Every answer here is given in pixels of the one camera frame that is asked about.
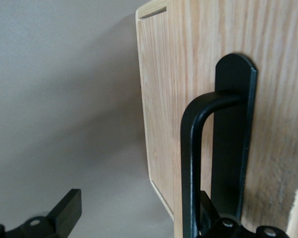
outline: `wooden panel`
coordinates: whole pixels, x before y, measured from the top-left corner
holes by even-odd
[[[137,20],[148,18],[150,16],[166,11],[167,2],[169,0],[152,0],[137,10]]]
[[[171,0],[166,9],[137,25],[151,179],[173,204],[175,237],[182,237],[181,117],[214,90],[215,65],[232,52],[259,70],[242,222],[285,230],[298,188],[298,0]],[[205,129],[201,189],[209,193],[212,119]]]

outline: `black plastic part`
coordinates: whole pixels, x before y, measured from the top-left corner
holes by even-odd
[[[235,107],[214,113],[211,200],[220,213],[240,219],[252,130],[257,70],[245,56],[230,54],[216,66],[215,91],[241,96]]]
[[[241,214],[256,79],[257,71],[245,56],[227,55],[216,66],[216,91],[197,97],[184,112],[181,122],[184,238],[196,238],[199,234],[202,130],[208,116],[221,109],[214,120],[211,200],[221,213],[237,217]]]
[[[46,217],[34,217],[0,238],[67,238],[81,216],[81,191],[72,189]]]
[[[46,218],[53,224],[60,238],[66,238],[71,233],[81,216],[81,191],[72,189],[53,208]]]
[[[276,227],[260,226],[256,233],[252,233],[234,219],[220,218],[204,191],[201,191],[201,207],[205,212],[201,222],[201,235],[196,236],[197,238],[289,238],[285,232]]]

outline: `white wall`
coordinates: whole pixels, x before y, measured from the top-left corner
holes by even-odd
[[[149,184],[135,11],[146,0],[0,0],[0,223],[81,188],[70,237],[172,237]]]

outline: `screw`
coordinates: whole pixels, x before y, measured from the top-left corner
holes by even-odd
[[[222,221],[223,225],[226,227],[233,227],[234,223],[230,219],[224,219]]]
[[[268,235],[269,237],[275,237],[276,232],[271,228],[265,228],[264,233]]]
[[[33,220],[32,222],[30,222],[30,226],[36,226],[39,223],[40,223],[40,220]]]

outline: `black handle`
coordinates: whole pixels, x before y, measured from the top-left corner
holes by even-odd
[[[201,136],[214,115],[211,200],[221,213],[240,217],[254,110],[257,70],[245,56],[230,54],[216,66],[215,92],[194,99],[181,122],[183,237],[200,230]]]

